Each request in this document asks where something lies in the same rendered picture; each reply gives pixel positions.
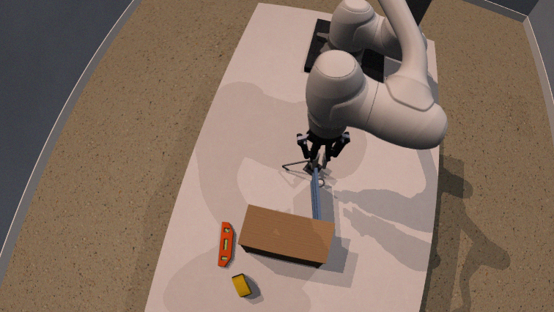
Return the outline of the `red spirit level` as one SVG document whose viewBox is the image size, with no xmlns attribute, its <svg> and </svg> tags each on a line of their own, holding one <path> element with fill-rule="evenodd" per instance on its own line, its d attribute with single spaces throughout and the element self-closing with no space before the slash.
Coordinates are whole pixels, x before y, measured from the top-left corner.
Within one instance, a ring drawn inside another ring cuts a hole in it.
<svg viewBox="0 0 554 312">
<path fill-rule="evenodd" d="M 234 233 L 230 224 L 228 222 L 222 222 L 219 253 L 218 253 L 218 266 L 220 267 L 225 267 L 232 258 L 233 237 L 234 237 Z M 228 247 L 227 247 L 227 244 L 228 244 Z M 224 258 L 222 256 L 225 256 L 227 258 Z M 227 260 L 227 261 L 221 261 L 221 260 Z"/>
</svg>

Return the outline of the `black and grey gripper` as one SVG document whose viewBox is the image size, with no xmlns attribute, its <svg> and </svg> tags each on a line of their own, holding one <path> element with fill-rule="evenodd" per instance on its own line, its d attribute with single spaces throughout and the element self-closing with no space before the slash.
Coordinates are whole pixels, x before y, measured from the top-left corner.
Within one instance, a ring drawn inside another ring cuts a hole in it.
<svg viewBox="0 0 554 312">
<path fill-rule="evenodd" d="M 307 140 L 313 143 L 310 148 L 311 151 L 309 151 L 308 149 L 308 146 L 306 143 Z M 341 137 L 339 136 L 338 138 L 326 139 L 326 138 L 320 138 L 319 136 L 312 133 L 312 131 L 309 129 L 306 135 L 302 135 L 301 133 L 297 134 L 297 142 L 302 149 L 304 158 L 305 159 L 310 158 L 311 170 L 314 170 L 317 153 L 320 147 L 322 145 L 325 145 L 325 150 L 322 157 L 322 169 L 326 169 L 326 165 L 327 165 L 327 162 L 330 161 L 330 157 L 332 156 L 338 157 L 339 153 L 341 152 L 341 150 L 343 150 L 344 146 L 350 142 L 350 134 L 349 132 L 345 132 L 345 133 L 342 133 Z M 335 152 L 334 152 L 334 149 L 335 149 Z"/>
</svg>

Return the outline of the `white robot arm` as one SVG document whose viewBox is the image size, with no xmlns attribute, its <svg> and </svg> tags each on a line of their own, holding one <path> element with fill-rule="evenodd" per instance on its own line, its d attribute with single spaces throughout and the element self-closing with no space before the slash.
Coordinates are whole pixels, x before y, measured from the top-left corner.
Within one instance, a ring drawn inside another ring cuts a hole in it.
<svg viewBox="0 0 554 312">
<path fill-rule="evenodd" d="M 378 1 L 385 17 L 365 0 L 343 0 L 330 34 L 317 32 L 325 44 L 306 83 L 309 129 L 332 139 L 354 127 L 404 148 L 433 149 L 448 121 L 427 80 L 420 22 L 432 0 Z M 373 80 L 361 69 L 365 49 L 401 61 L 399 70 L 384 83 Z"/>
</svg>

